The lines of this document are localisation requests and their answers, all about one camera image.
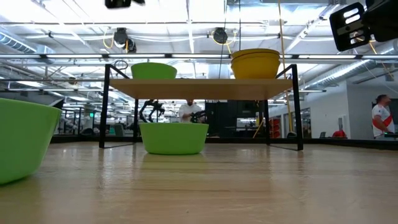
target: wooden tabletop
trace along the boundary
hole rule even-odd
[[[175,79],[111,80],[115,89],[136,99],[267,100],[292,87],[291,80]]]

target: yellow bowl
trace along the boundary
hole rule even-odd
[[[280,65],[273,56],[236,58],[231,64],[236,79],[275,78]]]
[[[267,58],[274,58],[274,59],[280,59],[279,55],[276,54],[270,54],[270,53],[251,53],[251,54],[246,54],[246,55],[241,55],[239,57],[236,57],[232,59],[231,63],[235,63],[238,60],[243,60],[244,58],[253,58],[253,57],[267,57]]]
[[[247,54],[255,54],[255,53],[268,53],[268,54],[276,54],[279,56],[279,52],[276,50],[271,50],[271,49],[246,49],[246,50],[240,50],[238,52],[235,52],[231,54],[231,58],[237,58],[242,55],[247,55]]]

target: metal rod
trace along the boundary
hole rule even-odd
[[[80,120],[81,120],[81,108],[79,108],[79,120],[77,124],[77,135],[80,134]]]
[[[104,92],[102,98],[101,122],[99,124],[99,147],[105,147],[106,137],[106,114],[108,112],[109,79],[111,76],[111,65],[105,65]]]
[[[296,64],[292,65],[292,81],[293,81],[294,113],[296,119],[297,150],[301,151],[303,150],[303,129],[301,125],[299,75],[297,72]]]
[[[287,68],[285,68],[283,71],[279,72],[278,75],[275,76],[276,79],[278,79],[279,77],[281,77],[282,75],[284,75],[286,72],[288,72],[293,65],[289,65]]]
[[[67,115],[68,110],[65,110],[65,120],[63,121],[63,134],[65,134],[65,130],[67,129]]]
[[[75,125],[75,122],[76,122],[76,111],[73,112],[73,125]]]
[[[266,144],[271,144],[270,130],[269,130],[269,113],[268,113],[268,100],[264,100],[264,124],[266,124]]]
[[[66,80],[66,79],[0,79],[0,82],[104,82],[102,79],[80,79],[80,80]]]
[[[134,103],[134,123],[132,124],[132,143],[137,142],[138,138],[138,102],[139,100],[136,99]]]
[[[117,73],[119,73],[121,76],[123,76],[124,78],[129,78],[126,74],[124,74],[122,71],[120,71],[118,68],[116,68],[115,66],[113,66],[113,65],[110,65],[111,66],[111,68],[113,69],[113,70],[115,70],[115,72],[117,72]]]

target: person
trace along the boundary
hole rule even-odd
[[[377,140],[388,140],[384,133],[394,133],[394,121],[387,106],[391,102],[387,95],[379,95],[376,98],[377,105],[372,110],[373,136]]]
[[[187,100],[187,103],[181,105],[178,116],[180,117],[181,123],[187,123],[191,120],[192,113],[201,111],[202,109],[193,102],[193,100]]]

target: fluorescent light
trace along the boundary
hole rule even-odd
[[[110,58],[164,58],[164,54],[110,54]]]
[[[173,58],[229,58],[228,54],[172,54]]]
[[[40,58],[36,54],[1,54],[0,58]]]
[[[44,89],[43,91],[74,91],[72,89]]]
[[[48,54],[48,58],[102,58],[100,54],[72,54],[72,55],[64,55],[64,54]]]
[[[362,59],[398,59],[398,55],[363,55]]]
[[[89,101],[89,99],[80,96],[68,96],[68,97],[77,101]]]
[[[293,57],[293,55],[285,55],[285,58],[292,58]]]
[[[298,58],[309,58],[309,59],[352,59],[356,55],[300,55]]]
[[[326,90],[299,90],[299,93],[324,93]]]
[[[62,94],[56,93],[56,92],[51,92],[51,94],[55,95],[55,96],[59,96],[59,97],[64,97]]]
[[[39,89],[7,89],[8,91],[40,91]]]
[[[45,86],[45,85],[40,84],[38,82],[19,81],[18,83],[23,84],[23,85],[29,85],[29,86],[32,86],[32,87],[43,87],[43,86]]]

